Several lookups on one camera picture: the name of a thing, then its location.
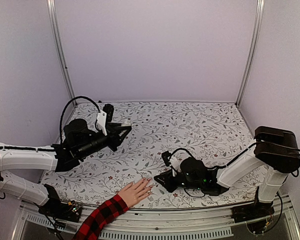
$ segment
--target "lavender wall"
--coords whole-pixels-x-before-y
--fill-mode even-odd
[[[300,0],[267,0],[251,75],[242,102],[248,125],[283,128],[300,147]],[[300,223],[300,176],[284,186]]]
[[[74,91],[103,101],[235,102],[257,0],[56,1]]]
[[[0,1],[0,142],[50,145],[68,100],[46,1]],[[0,200],[0,240],[11,234],[19,203]]]

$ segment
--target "white robotic arm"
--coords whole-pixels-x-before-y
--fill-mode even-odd
[[[113,151],[131,131],[127,123],[112,123],[114,108],[106,104],[97,117],[97,132],[88,129],[87,122],[75,119],[64,127],[61,144],[44,147],[11,146],[0,143],[0,192],[33,202],[43,213],[77,222],[80,207],[73,201],[62,203],[50,185],[30,182],[14,175],[12,169],[39,169],[66,172],[80,164],[87,156],[109,147]]]
[[[174,154],[185,151],[190,157],[179,162]],[[290,173],[299,171],[300,149],[293,132],[260,126],[250,145],[223,166],[206,167],[201,160],[184,148],[162,154],[171,170],[154,177],[172,193],[177,188],[201,190],[205,195],[218,196],[229,190],[236,181],[266,165],[268,171],[263,183],[257,188],[255,201],[244,207],[234,207],[232,217],[236,222],[261,218],[273,214],[273,200]]]
[[[253,171],[254,169],[265,165],[263,161],[258,159],[254,154],[256,149],[256,140],[251,142],[245,152],[233,163],[226,168],[219,169],[216,175],[217,184],[229,189],[236,181]],[[282,173],[268,166],[268,171],[258,190],[258,201],[260,203],[272,203],[279,188],[283,185],[289,173]]]

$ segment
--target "leaf pattern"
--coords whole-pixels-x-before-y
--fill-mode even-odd
[[[47,171],[43,184],[55,187],[64,200],[99,205],[122,187],[141,177],[154,177],[168,168],[161,153],[187,148],[207,167],[224,165],[252,139],[237,107],[232,103],[193,102],[115,102],[113,122],[129,121],[132,131],[118,151],[105,148],[87,157],[68,172]],[[76,108],[72,119],[82,118],[94,130],[97,112],[90,103]],[[185,153],[176,155],[180,160]],[[205,208],[235,204],[254,199],[262,183],[265,167],[259,167],[237,181],[219,196],[190,197],[183,189],[168,193],[154,182],[153,194],[136,205],[144,209]],[[198,191],[190,191],[201,196]]]

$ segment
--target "plaid shirt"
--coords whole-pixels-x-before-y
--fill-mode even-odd
[[[126,211],[128,207],[125,201],[119,195],[115,195],[87,217],[72,240],[97,240],[102,228]]]

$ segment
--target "wire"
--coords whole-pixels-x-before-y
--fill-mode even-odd
[[[269,229],[267,229],[266,231],[264,231],[264,232],[263,232],[264,234],[267,233],[267,232],[269,232],[269,231],[271,231],[272,229],[274,229],[274,227],[279,223],[280,218],[281,218],[281,216],[282,216],[282,212],[283,212],[283,209],[284,209],[284,203],[283,203],[283,201],[282,201],[282,198],[281,198],[279,192],[277,192],[276,195],[279,197],[280,202],[281,202],[281,210],[280,210],[280,214],[279,214],[279,217],[278,217],[277,221],[275,222],[275,224],[273,224],[273,226],[272,226],[271,228],[269,228]]]
[[[65,115],[65,112],[67,110],[67,107],[74,101],[74,100],[77,100],[77,99],[85,99],[85,100],[88,100],[89,102],[91,102],[95,107],[96,109],[98,109],[98,113],[100,113],[100,109],[99,109],[99,106],[96,104],[96,102],[94,102],[92,99],[90,99],[89,97],[87,96],[76,96],[74,98],[72,98],[70,101],[68,101],[68,103],[65,105],[63,111],[62,111],[62,114],[61,114],[61,117],[60,117],[60,124],[59,124],[59,134],[60,134],[60,145],[62,147],[63,145],[63,139],[62,139],[62,120],[64,118],[64,115]]]
[[[199,198],[199,199],[201,199],[201,198],[203,198],[203,197],[206,196],[205,193],[203,193],[203,194],[204,194],[203,196],[192,196],[192,195],[190,195],[190,194],[187,192],[187,190],[186,190],[185,188],[184,188],[183,190],[185,191],[186,194],[188,194],[188,195],[189,195],[190,197],[192,197],[192,198]]]
[[[1,200],[4,200],[5,198],[6,198],[6,194],[3,193],[3,196],[0,196],[0,199],[1,199]]]
[[[290,150],[298,151],[299,152],[298,155],[300,156],[300,149],[299,148],[289,147],[289,146],[283,146],[283,145],[280,145],[280,144],[277,144],[277,143],[274,143],[274,142],[271,142],[271,141],[259,141],[257,143],[258,144],[266,143],[266,144],[274,145],[274,146],[277,146],[277,147],[281,147],[281,148],[285,148],[285,149],[290,149]]]
[[[296,174],[292,172],[291,175],[294,176],[295,178],[299,177],[299,169],[296,170]]]
[[[43,213],[43,215],[46,217],[46,219],[48,219],[48,221],[50,222],[50,224],[53,226],[54,231],[55,231],[55,236],[56,236],[59,240],[65,240],[65,239],[61,236],[61,234],[60,234],[59,230],[57,229],[56,225],[55,225],[55,224],[51,221],[51,219],[46,215],[45,211],[42,210],[41,206],[39,206],[39,205],[36,204],[36,203],[34,203],[34,204],[41,210],[41,212]]]
[[[173,151],[173,153],[172,153],[171,156],[169,157],[169,161],[170,161],[170,159],[172,158],[172,156],[175,155],[176,152],[178,152],[178,151],[185,151],[187,154],[190,155],[190,157],[195,158],[195,157],[191,154],[191,152],[189,152],[189,150],[180,147],[180,148],[177,148],[176,150]]]

